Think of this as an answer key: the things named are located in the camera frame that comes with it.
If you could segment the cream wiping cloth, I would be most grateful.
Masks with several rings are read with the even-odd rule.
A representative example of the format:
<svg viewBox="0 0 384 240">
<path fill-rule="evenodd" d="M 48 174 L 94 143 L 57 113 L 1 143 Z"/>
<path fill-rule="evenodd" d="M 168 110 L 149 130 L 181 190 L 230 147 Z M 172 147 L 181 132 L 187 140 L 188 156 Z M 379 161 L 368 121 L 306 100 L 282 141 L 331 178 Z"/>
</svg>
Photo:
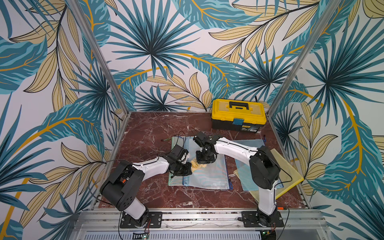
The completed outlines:
<svg viewBox="0 0 384 240">
<path fill-rule="evenodd" d="M 207 167 L 207 164 L 199 164 L 196 159 L 191 161 L 191 165 L 192 165 L 191 166 L 192 172 L 194 172 L 197 169 L 206 168 Z"/>
</svg>

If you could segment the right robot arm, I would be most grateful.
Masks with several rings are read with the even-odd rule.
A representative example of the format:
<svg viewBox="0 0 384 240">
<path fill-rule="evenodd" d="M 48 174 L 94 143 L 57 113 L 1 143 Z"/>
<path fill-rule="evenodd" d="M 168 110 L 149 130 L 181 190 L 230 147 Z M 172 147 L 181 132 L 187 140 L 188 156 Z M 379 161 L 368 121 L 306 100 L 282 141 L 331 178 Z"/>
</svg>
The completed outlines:
<svg viewBox="0 0 384 240">
<path fill-rule="evenodd" d="M 270 217 L 277 211 L 276 185 L 281 168 L 267 147 L 249 147 L 220 136 L 196 135 L 193 140 L 201 148 L 196 152 L 199 164 L 214 163 L 217 155 L 225 155 L 248 165 L 259 188 L 259 214 Z"/>
</svg>

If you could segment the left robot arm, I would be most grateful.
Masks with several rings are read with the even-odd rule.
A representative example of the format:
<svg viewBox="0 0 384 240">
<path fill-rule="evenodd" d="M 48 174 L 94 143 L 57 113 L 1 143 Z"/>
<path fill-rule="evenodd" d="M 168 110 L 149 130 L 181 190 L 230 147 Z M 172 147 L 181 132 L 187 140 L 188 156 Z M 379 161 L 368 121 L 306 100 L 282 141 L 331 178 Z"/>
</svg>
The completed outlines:
<svg viewBox="0 0 384 240">
<path fill-rule="evenodd" d="M 189 176 L 192 174 L 192 164 L 169 156 L 156 157 L 142 163 L 122 161 L 107 177 L 100 193 L 116 209 L 141 221 L 148 217 L 148 209 L 137 199 L 142 182 L 167 172 L 175 176 Z"/>
</svg>

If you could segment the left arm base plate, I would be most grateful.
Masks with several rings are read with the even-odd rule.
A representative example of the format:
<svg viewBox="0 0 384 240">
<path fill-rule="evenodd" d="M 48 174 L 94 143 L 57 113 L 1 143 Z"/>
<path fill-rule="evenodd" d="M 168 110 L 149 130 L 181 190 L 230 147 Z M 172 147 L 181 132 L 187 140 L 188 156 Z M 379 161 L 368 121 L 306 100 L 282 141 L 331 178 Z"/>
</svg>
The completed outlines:
<svg viewBox="0 0 384 240">
<path fill-rule="evenodd" d="M 139 229 L 149 227 L 150 229 L 160 229 L 162 226 L 162 212 L 146 211 L 142 217 L 135 220 L 133 217 L 123 212 L 119 227 L 121 229 Z"/>
</svg>

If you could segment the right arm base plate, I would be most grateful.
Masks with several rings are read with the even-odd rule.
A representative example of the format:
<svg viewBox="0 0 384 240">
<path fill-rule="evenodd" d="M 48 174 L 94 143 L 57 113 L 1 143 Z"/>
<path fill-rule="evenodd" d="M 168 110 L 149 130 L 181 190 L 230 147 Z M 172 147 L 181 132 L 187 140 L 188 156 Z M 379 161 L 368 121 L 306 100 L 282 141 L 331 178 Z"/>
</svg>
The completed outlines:
<svg viewBox="0 0 384 240">
<path fill-rule="evenodd" d="M 284 221 L 279 211 L 274 211 L 270 216 L 263 212 L 257 211 L 243 211 L 241 217 L 238 218 L 244 224 L 245 228 L 280 228 L 284 227 Z"/>
</svg>

